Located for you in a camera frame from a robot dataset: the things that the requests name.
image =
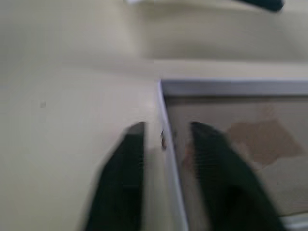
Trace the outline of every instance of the metal edge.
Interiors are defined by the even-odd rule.
[[[184,207],[182,190],[180,187],[180,178],[177,170],[177,163],[174,151],[174,144],[172,140],[172,133],[167,116],[167,109],[164,100],[164,92],[162,88],[162,81],[158,82],[158,104],[160,107],[160,119],[164,130],[164,138],[167,143],[167,157],[166,169],[168,174],[168,190],[172,193],[170,200],[172,201],[172,212],[176,220],[177,231],[188,231],[188,221]]]
[[[308,230],[308,213],[285,216],[282,221],[288,230]]]
[[[305,80],[162,80],[165,96],[301,96]]]

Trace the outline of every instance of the metal tray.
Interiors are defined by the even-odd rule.
[[[179,159],[190,136],[188,123],[193,120],[208,123],[222,131],[229,130],[233,136],[243,130],[245,121],[250,129],[254,126],[258,126],[258,129],[270,127],[269,131],[274,131],[271,137],[278,137],[278,141],[271,143],[281,143],[281,139],[294,142],[288,146],[294,155],[288,156],[283,154],[282,149],[277,149],[278,154],[272,159],[257,158],[252,165],[255,165],[253,167],[256,167],[259,177],[265,182],[286,227],[297,231],[308,230],[308,200],[301,201],[308,197],[308,180],[305,179],[305,175],[308,176],[308,144],[306,147],[305,139],[308,137],[308,116],[305,116],[308,114],[307,81],[161,80],[158,83],[158,96],[167,144],[166,168],[175,230],[190,229]],[[292,131],[284,136],[290,127]],[[294,134],[300,137],[292,140]],[[286,177],[290,184],[298,181],[301,188],[296,191],[296,184],[286,184],[283,179]],[[276,181],[284,184],[275,185]],[[295,191],[288,192],[287,187]],[[292,206],[292,199],[282,203],[286,195],[295,195],[295,203],[302,204]]]

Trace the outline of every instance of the brown stain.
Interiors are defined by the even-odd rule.
[[[295,157],[303,148],[277,119],[256,123],[236,123],[226,132],[230,141],[244,143],[250,159],[262,166],[270,165],[279,158]]]

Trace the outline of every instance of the beige wall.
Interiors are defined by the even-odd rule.
[[[288,68],[278,75],[272,63],[144,59],[304,61],[308,36],[301,7],[276,17],[234,6],[166,7],[128,7],[120,0],[0,2],[0,229],[76,230],[97,166],[124,127],[146,120],[146,190],[155,200],[146,203],[145,229],[170,230],[156,81],[290,78],[294,72],[305,78],[305,64],[283,65]],[[169,15],[173,8],[176,14]],[[256,30],[243,32],[242,16]]]

